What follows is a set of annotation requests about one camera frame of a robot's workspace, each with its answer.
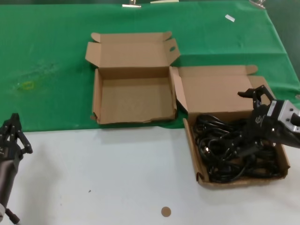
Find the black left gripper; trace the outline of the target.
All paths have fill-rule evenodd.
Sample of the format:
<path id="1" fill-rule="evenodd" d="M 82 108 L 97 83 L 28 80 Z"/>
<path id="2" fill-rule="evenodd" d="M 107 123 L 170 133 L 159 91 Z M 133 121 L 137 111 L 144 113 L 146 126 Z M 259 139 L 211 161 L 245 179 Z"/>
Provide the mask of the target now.
<path id="1" fill-rule="evenodd" d="M 19 169 L 22 154 L 26 153 L 32 154 L 33 149 L 22 131 L 19 114 L 13 113 L 0 133 L 0 168 Z"/>

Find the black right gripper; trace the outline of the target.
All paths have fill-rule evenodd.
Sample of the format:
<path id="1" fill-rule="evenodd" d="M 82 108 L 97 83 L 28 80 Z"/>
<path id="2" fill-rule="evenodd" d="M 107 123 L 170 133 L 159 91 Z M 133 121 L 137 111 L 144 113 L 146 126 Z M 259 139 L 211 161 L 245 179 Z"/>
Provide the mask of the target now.
<path id="1" fill-rule="evenodd" d="M 280 109 L 279 106 L 262 105 L 263 95 L 270 103 L 275 100 L 264 85 L 245 92 L 240 91 L 238 95 L 253 100 L 253 111 L 242 129 L 241 138 L 225 140 L 224 144 L 235 156 L 246 157 L 258 151 L 259 140 L 280 141 L 281 136 L 278 132 Z"/>

